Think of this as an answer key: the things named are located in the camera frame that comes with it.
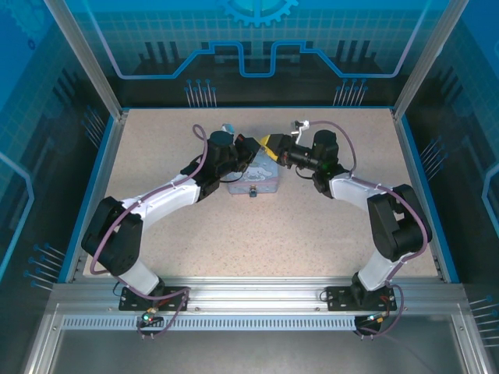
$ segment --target gear logo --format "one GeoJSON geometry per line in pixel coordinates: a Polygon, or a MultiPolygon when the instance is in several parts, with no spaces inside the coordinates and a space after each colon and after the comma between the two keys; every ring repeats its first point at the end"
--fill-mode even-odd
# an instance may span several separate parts
{"type": "Polygon", "coordinates": [[[232,16],[235,22],[255,27],[281,22],[281,16],[289,15],[290,8],[298,5],[297,0],[218,0],[218,3],[225,9],[225,15],[232,16]]]}
{"type": "Polygon", "coordinates": [[[0,0],[0,10],[7,10],[20,29],[35,38],[44,26],[45,14],[42,0],[0,0]]]}

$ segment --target speckled work surface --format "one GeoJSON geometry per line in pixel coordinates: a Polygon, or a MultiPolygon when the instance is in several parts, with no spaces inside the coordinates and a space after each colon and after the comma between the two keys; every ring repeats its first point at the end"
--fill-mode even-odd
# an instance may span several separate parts
{"type": "MultiPolygon", "coordinates": [[[[137,196],[175,177],[209,134],[224,122],[236,133],[259,139],[289,133],[295,119],[329,119],[344,126],[358,157],[356,174],[387,185],[409,183],[388,109],[133,109],[129,112],[107,196],[137,196]]],[[[300,143],[310,146],[313,129],[300,143]]],[[[347,142],[338,134],[340,162],[352,166],[347,142]]],[[[374,245],[366,212],[319,194],[311,181],[280,168],[275,194],[233,196],[226,185],[204,201],[158,221],[142,238],[140,257],[164,276],[346,276],[370,258],[374,245]]],[[[88,271],[87,261],[85,274],[88,271]]],[[[432,255],[405,265],[406,276],[437,275],[432,255]]]]}

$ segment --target black mounting plate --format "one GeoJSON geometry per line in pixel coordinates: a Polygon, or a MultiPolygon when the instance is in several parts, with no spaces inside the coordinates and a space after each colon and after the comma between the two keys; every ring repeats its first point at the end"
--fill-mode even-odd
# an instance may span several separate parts
{"type": "Polygon", "coordinates": [[[360,308],[351,296],[349,286],[344,287],[327,287],[326,288],[326,302],[327,310],[329,312],[355,312],[355,311],[369,311],[369,312],[383,312],[387,310],[386,304],[381,300],[381,296],[386,296],[388,299],[393,297],[390,302],[390,312],[397,310],[397,301],[395,300],[395,293],[393,288],[383,287],[374,292],[378,293],[377,300],[379,302],[369,305],[366,308],[360,308]]]}
{"type": "MultiPolygon", "coordinates": [[[[184,288],[185,287],[165,286],[165,292],[171,294],[184,288]]],[[[183,295],[184,294],[180,294],[178,296],[175,296],[174,298],[169,299],[168,302],[159,307],[159,310],[162,312],[175,312],[179,308],[183,295]]],[[[181,312],[185,312],[187,310],[188,302],[189,300],[184,303],[183,307],[180,309],[181,312]]],[[[127,287],[124,287],[122,289],[122,296],[118,306],[119,310],[123,312],[145,312],[152,306],[153,302],[151,300],[146,300],[145,298],[141,298],[140,296],[135,295],[127,287]]]]}

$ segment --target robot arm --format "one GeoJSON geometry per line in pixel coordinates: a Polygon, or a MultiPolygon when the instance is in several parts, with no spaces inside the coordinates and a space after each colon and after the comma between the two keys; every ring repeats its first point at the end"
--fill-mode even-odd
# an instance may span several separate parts
{"type": "MultiPolygon", "coordinates": [[[[377,251],[368,263],[353,276],[350,287],[352,298],[361,309],[378,303],[377,291],[405,260],[418,252],[423,245],[423,233],[414,217],[396,198],[372,184],[356,178],[338,163],[336,134],[329,130],[317,131],[311,148],[300,146],[296,135],[308,129],[308,122],[295,122],[298,131],[294,136],[274,134],[260,143],[267,154],[281,166],[306,168],[313,171],[312,179],[319,193],[340,199],[366,211],[370,216],[373,241],[377,251]]],[[[400,185],[392,188],[416,212],[426,229],[427,241],[432,237],[419,201],[412,187],[400,185]]]]}
{"type": "MultiPolygon", "coordinates": [[[[140,202],[121,221],[117,230],[107,240],[98,262],[115,277],[120,277],[143,295],[162,296],[163,282],[139,259],[142,234],[155,222],[175,210],[198,203],[213,193],[220,179],[231,172],[244,172],[260,149],[253,138],[234,136],[227,131],[212,132],[207,141],[207,157],[200,171],[191,179],[176,185],[195,171],[199,163],[192,161],[180,174],[166,185],[173,185],[140,202]]],[[[103,199],[83,236],[82,247],[94,255],[104,234],[116,219],[146,194],[132,199],[117,201],[112,197],[103,199]]]]}

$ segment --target glass wall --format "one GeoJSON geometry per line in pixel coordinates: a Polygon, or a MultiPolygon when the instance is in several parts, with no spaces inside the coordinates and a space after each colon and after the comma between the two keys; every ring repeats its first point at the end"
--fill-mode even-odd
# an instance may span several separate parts
{"type": "Polygon", "coordinates": [[[406,113],[470,301],[499,298],[498,12],[469,2],[406,113]]]}
{"type": "Polygon", "coordinates": [[[0,371],[18,372],[109,113],[43,2],[0,10],[0,371]]]}
{"type": "Polygon", "coordinates": [[[448,0],[70,0],[126,107],[393,105],[448,0]]]}

